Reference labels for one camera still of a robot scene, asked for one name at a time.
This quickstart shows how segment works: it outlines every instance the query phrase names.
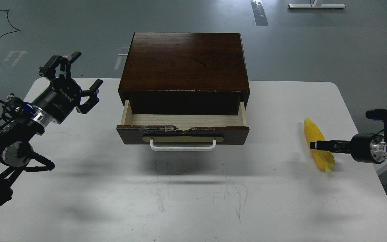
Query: wooden cabinet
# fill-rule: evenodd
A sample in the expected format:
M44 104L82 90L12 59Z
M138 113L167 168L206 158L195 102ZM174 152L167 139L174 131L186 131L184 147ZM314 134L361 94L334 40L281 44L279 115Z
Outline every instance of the wooden cabinet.
M135 33L118 91L125 144L244 144L249 133L240 34Z

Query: table surface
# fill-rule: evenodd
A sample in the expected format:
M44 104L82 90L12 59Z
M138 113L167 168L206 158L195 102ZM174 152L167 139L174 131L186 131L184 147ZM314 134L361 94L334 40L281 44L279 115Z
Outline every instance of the table surface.
M95 79L76 78L87 89ZM0 208L0 241L387 241L387 197L371 164L316 167L311 118L327 139L357 133L334 84L250 81L250 133L212 152L124 145L118 79L100 102L31 140L53 171L23 173ZM25 101L48 81L38 79Z

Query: yellow corn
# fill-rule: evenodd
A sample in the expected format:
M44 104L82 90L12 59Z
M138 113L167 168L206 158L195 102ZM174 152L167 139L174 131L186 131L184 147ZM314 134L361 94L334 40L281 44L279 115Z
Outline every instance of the yellow corn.
M304 119L304 133L307 138L308 147L310 147L310 142L325 140L324 135L310 118ZM311 153L313 154L314 161L319 169L331 172L331 169L335 166L334 156L331 152L311 150Z

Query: white drawer handle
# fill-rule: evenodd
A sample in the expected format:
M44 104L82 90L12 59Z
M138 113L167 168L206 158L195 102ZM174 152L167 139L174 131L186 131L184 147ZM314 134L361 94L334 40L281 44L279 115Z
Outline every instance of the white drawer handle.
M157 147L153 144L153 138L149 143L152 150L155 151L211 151L216 148L216 139L213 139L213 144L209 147Z

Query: concrete floor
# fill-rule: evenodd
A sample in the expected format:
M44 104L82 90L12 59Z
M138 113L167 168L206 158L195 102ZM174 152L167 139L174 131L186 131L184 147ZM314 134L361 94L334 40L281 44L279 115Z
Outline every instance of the concrete floor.
M117 66L118 54L134 32L236 32L250 80L332 82L360 133L381 130L364 113L387 109L387 1L326 1L344 3L343 10L288 9L289 3L308 1L263 0L269 26L256 26L250 0L0 0L21 30L0 39L0 98L24 98L51 55L82 52L74 78L120 78L125 57ZM10 31L0 12L0 35Z

